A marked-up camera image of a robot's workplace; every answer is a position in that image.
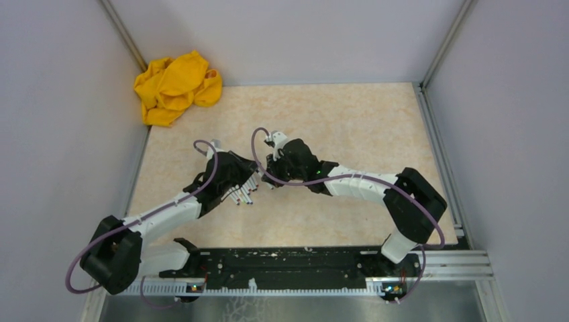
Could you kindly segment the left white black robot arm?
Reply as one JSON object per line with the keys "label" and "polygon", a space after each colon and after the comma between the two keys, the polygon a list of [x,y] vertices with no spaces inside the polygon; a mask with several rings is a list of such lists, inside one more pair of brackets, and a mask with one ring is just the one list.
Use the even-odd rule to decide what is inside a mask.
{"label": "left white black robot arm", "polygon": [[201,269],[190,242],[178,239],[170,244],[153,242],[219,206],[224,197],[233,200],[255,190],[253,160],[232,151],[210,152],[206,169],[168,202],[134,217],[110,215],[96,228],[87,249],[79,258],[80,268],[109,294],[119,294],[135,280],[165,271],[177,271],[186,278]]}

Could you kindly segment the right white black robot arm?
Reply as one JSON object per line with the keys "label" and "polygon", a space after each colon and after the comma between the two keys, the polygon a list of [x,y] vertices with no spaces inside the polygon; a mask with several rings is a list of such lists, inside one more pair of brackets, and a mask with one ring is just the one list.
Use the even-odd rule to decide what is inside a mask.
{"label": "right white black robot arm", "polygon": [[275,131],[265,140],[272,148],[266,157],[262,181],[273,188],[305,186],[312,193],[331,197],[354,197],[386,207],[395,224],[378,257],[378,269],[396,276],[405,256],[428,242],[439,227],[448,204],[438,191],[414,168],[398,174],[375,174],[319,160],[301,139],[290,139]]}

